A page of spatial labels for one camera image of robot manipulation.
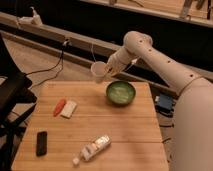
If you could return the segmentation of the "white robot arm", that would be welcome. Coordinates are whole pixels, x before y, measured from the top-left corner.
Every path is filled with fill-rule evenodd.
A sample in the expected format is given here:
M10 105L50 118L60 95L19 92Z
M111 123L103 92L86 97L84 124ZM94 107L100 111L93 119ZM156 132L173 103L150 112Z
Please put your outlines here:
M213 171L213 83L153 47L152 38L129 31L107 62L114 76L143 59L178 95L174 108L171 171Z

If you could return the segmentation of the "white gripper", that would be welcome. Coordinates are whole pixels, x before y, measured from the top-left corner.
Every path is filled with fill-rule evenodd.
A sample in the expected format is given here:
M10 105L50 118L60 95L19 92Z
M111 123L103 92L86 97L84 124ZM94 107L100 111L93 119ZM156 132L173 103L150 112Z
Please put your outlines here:
M124 46L122 46L108 58L105 70L111 76L117 75L136 59L136 55L129 52Z

